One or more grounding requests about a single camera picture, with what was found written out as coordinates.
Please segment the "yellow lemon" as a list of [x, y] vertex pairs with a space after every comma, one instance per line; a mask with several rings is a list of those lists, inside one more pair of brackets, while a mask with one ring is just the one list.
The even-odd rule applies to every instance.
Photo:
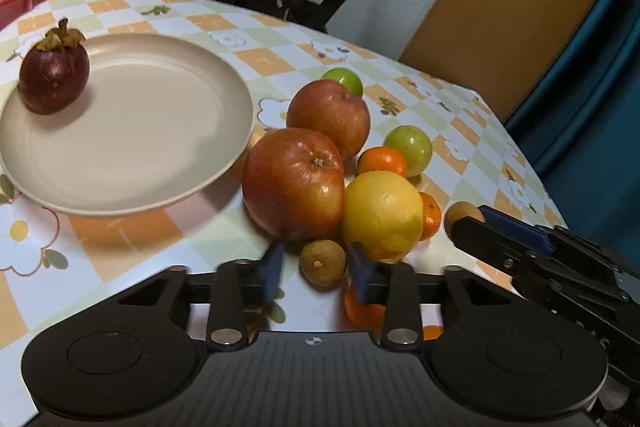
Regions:
[[374, 261], [405, 258], [420, 241], [423, 200], [405, 178], [370, 171], [345, 188], [341, 233], [347, 246], [360, 243]]

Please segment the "small orange mandarin right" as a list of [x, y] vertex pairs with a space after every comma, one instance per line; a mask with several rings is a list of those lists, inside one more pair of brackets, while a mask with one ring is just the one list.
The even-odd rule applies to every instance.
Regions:
[[442, 210], [438, 202], [430, 194], [420, 193], [423, 202], [423, 230], [421, 234], [422, 241], [430, 239], [439, 230], [442, 223]]

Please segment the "brown longan fruit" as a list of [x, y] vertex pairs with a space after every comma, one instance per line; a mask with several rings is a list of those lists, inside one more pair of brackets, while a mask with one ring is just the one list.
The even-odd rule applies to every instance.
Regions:
[[341, 282], [347, 267], [346, 253], [337, 243], [321, 239], [305, 245], [299, 270], [311, 285], [329, 288]]

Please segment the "checkered floral tablecloth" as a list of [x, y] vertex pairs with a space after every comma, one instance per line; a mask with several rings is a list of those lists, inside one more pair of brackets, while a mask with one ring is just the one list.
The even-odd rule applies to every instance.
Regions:
[[[434, 146], [420, 190], [447, 207], [466, 200], [513, 217], [558, 225], [562, 216], [534, 168], [482, 97], [349, 42], [206, 0], [47, 0], [1, 34], [1, 90], [14, 87], [22, 57], [67, 18], [85, 35], [150, 32], [220, 54], [258, 106], [254, 132], [282, 126], [288, 100], [332, 67], [359, 76], [369, 106], [369, 144], [402, 124]], [[248, 221], [238, 179], [225, 176], [180, 204], [122, 220], [67, 217], [1, 185], [1, 421], [35, 414], [21, 377], [24, 349], [70, 314], [171, 265], [208, 272], [267, 245]]]

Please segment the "green fruit near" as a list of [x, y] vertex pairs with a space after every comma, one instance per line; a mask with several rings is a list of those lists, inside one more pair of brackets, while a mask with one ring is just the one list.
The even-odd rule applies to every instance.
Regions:
[[409, 178], [419, 176], [433, 155], [433, 145], [428, 135], [422, 129], [408, 124], [396, 127], [386, 135], [384, 145], [405, 157]]

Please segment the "green fruit far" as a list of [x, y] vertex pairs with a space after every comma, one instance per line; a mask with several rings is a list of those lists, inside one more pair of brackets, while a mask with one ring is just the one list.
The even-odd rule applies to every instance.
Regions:
[[339, 83], [352, 95], [359, 96], [359, 98], [363, 96], [362, 81], [356, 72], [353, 72], [351, 69], [334, 67], [324, 72], [321, 79], [332, 80]]

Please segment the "large red apple front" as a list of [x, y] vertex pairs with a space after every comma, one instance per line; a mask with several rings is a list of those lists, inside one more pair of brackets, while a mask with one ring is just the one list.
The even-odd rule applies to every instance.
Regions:
[[241, 185], [250, 217], [277, 239], [318, 239], [342, 219], [343, 161], [335, 144], [318, 131], [266, 133], [245, 159]]

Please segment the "green fruit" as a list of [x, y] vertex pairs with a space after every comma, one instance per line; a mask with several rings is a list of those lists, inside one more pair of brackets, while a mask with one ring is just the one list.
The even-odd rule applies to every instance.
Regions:
[[386, 135], [384, 145], [405, 157], [409, 178], [419, 176], [433, 155], [433, 145], [428, 135], [422, 129], [408, 124], [396, 127]]
[[353, 72], [351, 69], [334, 67], [324, 72], [321, 79], [332, 80], [339, 83], [352, 95], [359, 96], [359, 98], [363, 96], [362, 81], [356, 72]]

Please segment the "beige round plate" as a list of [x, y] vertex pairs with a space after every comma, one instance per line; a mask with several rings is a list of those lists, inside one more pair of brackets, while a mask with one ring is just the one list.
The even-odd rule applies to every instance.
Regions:
[[68, 215], [135, 215], [222, 176], [253, 131], [240, 74], [195, 43], [152, 34], [92, 38], [87, 87], [52, 115], [16, 92], [1, 109], [1, 167], [24, 196]]

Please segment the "teal blue curtain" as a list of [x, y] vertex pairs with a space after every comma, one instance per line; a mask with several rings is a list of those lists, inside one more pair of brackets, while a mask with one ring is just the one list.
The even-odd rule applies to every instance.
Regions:
[[572, 231], [639, 260], [639, 0], [596, 0], [506, 130]]

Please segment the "small orange mandarin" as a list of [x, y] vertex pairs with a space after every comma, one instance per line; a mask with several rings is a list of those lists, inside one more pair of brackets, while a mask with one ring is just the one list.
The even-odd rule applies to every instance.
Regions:
[[421, 234], [422, 241], [430, 239], [439, 230], [442, 223], [442, 210], [438, 202], [430, 194], [420, 193], [423, 202], [423, 230]]
[[404, 155], [387, 146], [376, 146], [365, 150], [358, 158], [356, 173], [389, 171], [407, 178], [408, 164]]

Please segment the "dark purple mangosteen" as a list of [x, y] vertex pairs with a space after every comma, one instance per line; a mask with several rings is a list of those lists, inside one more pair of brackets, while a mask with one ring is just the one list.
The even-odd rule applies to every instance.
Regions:
[[62, 18], [26, 54], [17, 91], [34, 113], [53, 114], [74, 103], [90, 74], [84, 34]]

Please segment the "small orange mandarin back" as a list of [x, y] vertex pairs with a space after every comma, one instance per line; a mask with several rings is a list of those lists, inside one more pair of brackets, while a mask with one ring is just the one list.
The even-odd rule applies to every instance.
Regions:
[[408, 164], [404, 155], [387, 146], [376, 146], [365, 150], [358, 158], [356, 173], [389, 171], [407, 178]]

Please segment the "red apple behind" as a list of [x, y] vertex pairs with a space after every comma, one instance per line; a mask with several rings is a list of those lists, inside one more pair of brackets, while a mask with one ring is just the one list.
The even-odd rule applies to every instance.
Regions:
[[330, 138], [344, 161], [354, 158], [367, 142], [370, 114], [366, 103], [341, 84], [320, 79], [292, 98], [286, 127], [320, 132]]

